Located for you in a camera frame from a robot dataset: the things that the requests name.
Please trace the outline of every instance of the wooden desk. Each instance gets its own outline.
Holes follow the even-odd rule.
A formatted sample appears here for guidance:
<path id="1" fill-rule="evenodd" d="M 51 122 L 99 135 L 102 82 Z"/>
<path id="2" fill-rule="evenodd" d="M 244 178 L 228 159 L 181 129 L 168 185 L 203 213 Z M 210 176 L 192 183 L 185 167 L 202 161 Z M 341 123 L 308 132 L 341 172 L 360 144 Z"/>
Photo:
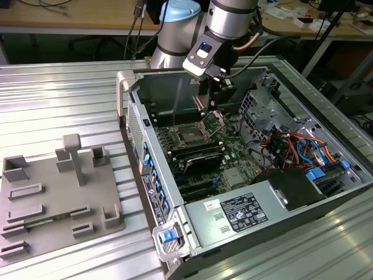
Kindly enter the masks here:
<path id="1" fill-rule="evenodd" d="M 286 6 L 290 6 L 292 8 L 296 7 L 305 7 L 308 9 L 308 13 L 315 19 L 319 18 L 319 14 L 322 13 L 319 10 L 313 8 L 309 4 L 305 4 L 300 2 L 299 0 L 295 0 L 291 4 L 287 4 Z M 352 19 L 350 15 L 344 14 L 341 18 L 341 24 L 338 27 L 334 27 L 332 32 L 329 35 L 330 39 L 335 39 L 335 40 L 358 40 L 358 39 L 363 39 L 363 40 L 373 40 L 373 36 L 367 36 L 364 33 L 356 30 L 353 28 L 350 23 L 352 22 Z M 280 20 L 274 16 L 271 16 L 267 13 L 262 13 L 262 20 L 263 20 L 263 25 L 269 29 L 272 29 L 276 32 L 279 33 L 284 33 L 284 34 L 290 34 L 290 35 L 300 35 L 302 37 L 311 37 L 311 39 L 314 39 L 317 32 L 308 29 L 308 28 L 299 28 L 293 23 L 293 19 L 291 18 L 286 18 L 283 20 Z"/>
<path id="2" fill-rule="evenodd" d="M 38 4 L 36 0 L 24 0 Z M 0 9 L 1 27 L 59 27 L 74 29 L 117 29 L 128 30 L 133 21 L 136 0 L 73 0 L 65 4 L 71 17 L 50 12 L 12 0 L 9 9 Z M 157 30 L 146 14 L 143 30 Z"/>

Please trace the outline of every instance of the motherboard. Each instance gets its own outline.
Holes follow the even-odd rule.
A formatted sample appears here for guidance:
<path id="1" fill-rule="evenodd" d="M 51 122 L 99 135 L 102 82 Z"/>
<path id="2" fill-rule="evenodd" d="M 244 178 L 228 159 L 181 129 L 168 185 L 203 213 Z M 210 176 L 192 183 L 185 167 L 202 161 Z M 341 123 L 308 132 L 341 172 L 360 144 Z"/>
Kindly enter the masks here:
<path id="1" fill-rule="evenodd" d="M 201 115 L 199 121 L 155 127 L 186 202 L 245 187 L 262 171 L 241 142 L 236 122 L 219 110 L 202 112 Z"/>

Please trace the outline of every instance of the warning label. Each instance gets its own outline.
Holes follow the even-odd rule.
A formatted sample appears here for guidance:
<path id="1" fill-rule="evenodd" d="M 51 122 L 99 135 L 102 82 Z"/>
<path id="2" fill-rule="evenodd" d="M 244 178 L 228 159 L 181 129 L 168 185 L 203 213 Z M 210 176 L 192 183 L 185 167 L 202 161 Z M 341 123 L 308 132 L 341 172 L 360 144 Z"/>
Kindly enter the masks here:
<path id="1" fill-rule="evenodd" d="M 223 201 L 220 205 L 235 232 L 268 221 L 266 214 L 252 193 Z"/>

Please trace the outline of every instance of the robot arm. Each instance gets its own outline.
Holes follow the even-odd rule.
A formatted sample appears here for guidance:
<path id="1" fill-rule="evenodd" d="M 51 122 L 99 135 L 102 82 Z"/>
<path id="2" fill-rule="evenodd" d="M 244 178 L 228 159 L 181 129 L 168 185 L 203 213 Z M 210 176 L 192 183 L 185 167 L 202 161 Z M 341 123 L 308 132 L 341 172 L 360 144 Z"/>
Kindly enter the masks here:
<path id="1" fill-rule="evenodd" d="M 258 0 L 212 0 L 206 19 L 206 31 L 198 38 L 183 62 L 193 76 L 210 76 L 220 81 L 225 69 L 212 64 L 223 44 L 248 33 Z"/>
<path id="2" fill-rule="evenodd" d="M 226 50 L 247 35 L 258 0 L 212 0 L 207 13 L 202 13 L 199 4 L 192 0 L 169 1 L 151 68 L 184 67 L 198 79 L 210 76 L 220 81 L 223 68 L 231 67 L 238 58 L 238 54 Z M 223 62 L 216 66 L 213 60 Z"/>

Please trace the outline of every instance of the black office chair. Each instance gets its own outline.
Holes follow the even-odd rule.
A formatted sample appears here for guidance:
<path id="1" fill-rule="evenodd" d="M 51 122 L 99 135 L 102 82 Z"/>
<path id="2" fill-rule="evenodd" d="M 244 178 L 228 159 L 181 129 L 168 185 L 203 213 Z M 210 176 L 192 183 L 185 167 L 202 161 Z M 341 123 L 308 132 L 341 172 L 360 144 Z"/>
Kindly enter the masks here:
<path id="1" fill-rule="evenodd" d="M 80 37 L 80 38 L 69 40 L 69 50 L 71 50 L 71 51 L 75 50 L 74 44 L 77 43 L 77 42 L 99 40 L 98 45 L 97 45 L 96 50 L 94 51 L 94 55 L 93 55 L 93 60 L 95 61 L 95 60 L 98 59 L 98 56 L 100 55 L 101 48 L 103 46 L 106 46 L 107 43 L 113 43 L 114 45 L 121 48 L 124 52 L 125 44 L 122 44 L 121 42 L 116 40 L 115 37 L 119 37 L 119 36 L 104 36 L 104 35 L 83 36 L 83 37 Z"/>

